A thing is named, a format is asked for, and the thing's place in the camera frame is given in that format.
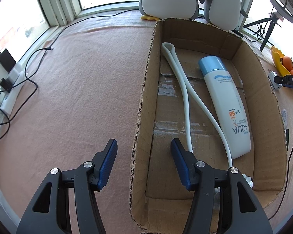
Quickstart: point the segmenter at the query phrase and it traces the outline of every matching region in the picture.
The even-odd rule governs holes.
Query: yellow foot
[[[158,21],[160,20],[158,17],[151,17],[151,16],[147,16],[147,15],[143,15],[141,17],[142,20],[149,20],[149,21],[152,21],[152,20],[155,20],[155,21]]]

